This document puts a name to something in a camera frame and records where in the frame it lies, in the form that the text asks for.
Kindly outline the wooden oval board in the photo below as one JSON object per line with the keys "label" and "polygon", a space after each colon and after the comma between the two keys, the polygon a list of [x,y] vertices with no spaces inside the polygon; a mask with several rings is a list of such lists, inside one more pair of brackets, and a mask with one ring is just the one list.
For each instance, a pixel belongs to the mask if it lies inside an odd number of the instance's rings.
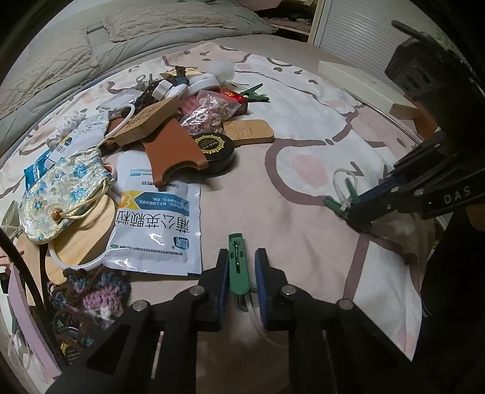
{"label": "wooden oval board", "polygon": [[224,122],[223,128],[235,147],[272,143],[274,140],[274,131],[264,120]]}

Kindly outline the wooden block with text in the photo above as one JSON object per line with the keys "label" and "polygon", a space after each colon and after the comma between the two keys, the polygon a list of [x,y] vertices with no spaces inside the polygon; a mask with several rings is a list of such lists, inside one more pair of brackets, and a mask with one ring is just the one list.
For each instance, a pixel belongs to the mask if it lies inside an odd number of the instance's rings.
{"label": "wooden block with text", "polygon": [[107,136],[105,141],[113,141],[118,146],[124,146],[144,139],[173,117],[181,106],[181,99],[175,96],[145,107],[119,131]]}

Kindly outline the green plastic clip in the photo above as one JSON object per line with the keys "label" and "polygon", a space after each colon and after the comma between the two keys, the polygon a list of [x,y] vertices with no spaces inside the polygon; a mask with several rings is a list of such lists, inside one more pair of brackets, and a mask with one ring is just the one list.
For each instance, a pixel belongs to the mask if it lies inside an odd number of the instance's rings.
{"label": "green plastic clip", "polygon": [[236,296],[238,308],[247,312],[246,296],[251,292],[247,269],[246,244],[242,233],[229,235],[229,288]]}
{"label": "green plastic clip", "polygon": [[336,178],[334,177],[332,180],[332,185],[334,187],[335,193],[337,194],[337,199],[334,199],[331,196],[325,197],[323,199],[323,204],[326,208],[330,209],[333,213],[335,213],[339,218],[344,220],[348,219],[349,211],[354,204],[360,202],[360,197],[358,194],[358,179],[356,176],[352,178],[346,177],[344,179],[344,185],[347,190],[347,194],[345,194]]}

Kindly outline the round wooden lid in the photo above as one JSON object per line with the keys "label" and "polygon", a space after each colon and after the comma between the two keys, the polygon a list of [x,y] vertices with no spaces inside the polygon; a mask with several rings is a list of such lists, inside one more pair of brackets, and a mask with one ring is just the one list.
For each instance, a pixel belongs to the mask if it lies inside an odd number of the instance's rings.
{"label": "round wooden lid", "polygon": [[46,272],[59,285],[66,281],[65,269],[97,269],[113,230],[117,204],[105,195],[85,218],[75,220],[48,244]]}

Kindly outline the grey quilted blanket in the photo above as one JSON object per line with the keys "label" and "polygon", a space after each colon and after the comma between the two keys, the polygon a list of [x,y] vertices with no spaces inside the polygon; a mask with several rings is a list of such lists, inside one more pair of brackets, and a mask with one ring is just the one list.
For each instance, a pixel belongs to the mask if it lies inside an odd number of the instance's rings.
{"label": "grey quilted blanket", "polygon": [[1,83],[1,151],[82,86],[158,50],[273,27],[238,1],[107,1],[38,33]]}

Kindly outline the white cardboard box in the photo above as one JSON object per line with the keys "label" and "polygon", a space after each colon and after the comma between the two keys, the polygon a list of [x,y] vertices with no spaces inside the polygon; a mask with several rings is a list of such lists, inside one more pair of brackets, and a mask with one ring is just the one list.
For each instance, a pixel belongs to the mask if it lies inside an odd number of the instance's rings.
{"label": "white cardboard box", "polygon": [[400,120],[418,116],[418,108],[401,93],[367,72],[335,62],[319,61],[318,73],[359,99]]}

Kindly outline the white tape roll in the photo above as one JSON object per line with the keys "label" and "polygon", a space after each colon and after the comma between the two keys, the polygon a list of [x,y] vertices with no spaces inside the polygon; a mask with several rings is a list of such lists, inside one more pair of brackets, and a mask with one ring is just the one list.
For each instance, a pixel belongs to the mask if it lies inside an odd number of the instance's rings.
{"label": "white tape roll", "polygon": [[161,80],[160,83],[156,86],[156,88],[152,92],[152,96],[161,101],[163,99],[168,99],[173,96],[173,84],[167,80]]}

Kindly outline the black round tin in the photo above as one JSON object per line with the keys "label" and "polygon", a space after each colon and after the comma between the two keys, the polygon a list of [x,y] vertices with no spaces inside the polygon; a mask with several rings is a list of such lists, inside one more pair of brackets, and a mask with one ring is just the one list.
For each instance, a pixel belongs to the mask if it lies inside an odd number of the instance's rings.
{"label": "black round tin", "polygon": [[222,133],[201,133],[192,138],[208,163],[208,167],[202,171],[204,174],[217,176],[230,169],[235,151],[230,137]]}

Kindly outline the white fluffy pompom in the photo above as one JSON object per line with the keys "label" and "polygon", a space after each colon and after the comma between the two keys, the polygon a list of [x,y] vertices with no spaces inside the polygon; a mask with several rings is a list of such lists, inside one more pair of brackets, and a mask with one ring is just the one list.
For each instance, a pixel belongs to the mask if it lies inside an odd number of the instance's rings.
{"label": "white fluffy pompom", "polygon": [[208,73],[212,74],[218,83],[230,84],[235,77],[235,65],[232,62],[213,61]]}

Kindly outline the floral brocade pouch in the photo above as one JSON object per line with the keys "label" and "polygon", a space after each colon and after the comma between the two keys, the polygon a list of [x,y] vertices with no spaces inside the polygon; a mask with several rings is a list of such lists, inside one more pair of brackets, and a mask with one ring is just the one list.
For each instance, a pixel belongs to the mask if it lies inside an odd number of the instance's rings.
{"label": "floral brocade pouch", "polygon": [[49,243],[87,216],[112,183],[113,175],[104,167],[97,147],[59,159],[22,197],[23,232],[37,245]]}

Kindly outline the bag of pink beads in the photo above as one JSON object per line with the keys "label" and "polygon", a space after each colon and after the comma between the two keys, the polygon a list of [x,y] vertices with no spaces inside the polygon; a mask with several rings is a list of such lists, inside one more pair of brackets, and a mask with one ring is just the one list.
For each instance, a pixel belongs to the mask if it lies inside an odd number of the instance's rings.
{"label": "bag of pink beads", "polygon": [[180,125],[190,135],[201,133],[223,133],[223,123],[235,115],[237,102],[215,91],[201,90],[196,100],[198,105],[180,120]]}

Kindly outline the crochet yarn coaster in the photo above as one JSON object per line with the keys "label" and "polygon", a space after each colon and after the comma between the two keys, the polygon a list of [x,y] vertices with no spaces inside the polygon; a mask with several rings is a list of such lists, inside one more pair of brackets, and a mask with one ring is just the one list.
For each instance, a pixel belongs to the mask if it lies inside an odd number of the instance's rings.
{"label": "crochet yarn coaster", "polygon": [[65,269],[65,281],[54,285],[50,301],[58,311],[85,314],[112,323],[123,314],[131,293],[128,275],[104,266],[90,271]]}

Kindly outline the red cigarette box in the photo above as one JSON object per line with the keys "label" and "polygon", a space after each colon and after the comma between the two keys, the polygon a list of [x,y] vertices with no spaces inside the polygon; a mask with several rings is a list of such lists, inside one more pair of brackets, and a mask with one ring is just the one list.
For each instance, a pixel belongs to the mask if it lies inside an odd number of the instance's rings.
{"label": "red cigarette box", "polygon": [[247,113],[248,99],[239,93],[236,93],[230,88],[221,88],[219,90],[220,94],[229,98],[231,103],[237,102],[239,104],[238,110],[235,112],[236,116],[245,115]]}

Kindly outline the cartoon printed bed sheet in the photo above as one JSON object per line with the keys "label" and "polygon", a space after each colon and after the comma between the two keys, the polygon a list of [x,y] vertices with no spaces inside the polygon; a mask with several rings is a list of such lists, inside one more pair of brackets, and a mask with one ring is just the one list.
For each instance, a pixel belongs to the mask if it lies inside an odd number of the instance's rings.
{"label": "cartoon printed bed sheet", "polygon": [[359,192],[378,185],[414,146],[406,133],[299,65],[297,53],[267,58],[213,42],[139,60],[47,115],[1,169],[1,208],[20,201],[24,170],[46,149],[45,140],[72,112],[92,115],[140,75],[177,65],[206,70],[232,62],[239,85],[261,85],[269,103],[253,103],[250,119],[267,122],[271,144],[237,148],[233,168],[201,190],[202,263],[209,268],[232,232],[247,249],[263,247],[288,280],[314,297],[348,297],[413,356],[422,321],[420,287],[435,231],[416,214],[393,212],[360,234],[323,204],[345,188],[348,173]]}

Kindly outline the white blue medicine sachet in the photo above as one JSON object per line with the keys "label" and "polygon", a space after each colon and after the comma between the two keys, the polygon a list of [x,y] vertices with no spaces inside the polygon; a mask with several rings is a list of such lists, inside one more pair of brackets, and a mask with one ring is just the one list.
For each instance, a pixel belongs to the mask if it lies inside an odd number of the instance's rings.
{"label": "white blue medicine sachet", "polygon": [[200,184],[181,178],[157,187],[141,151],[121,153],[117,170],[122,196],[103,265],[158,275],[201,274]]}

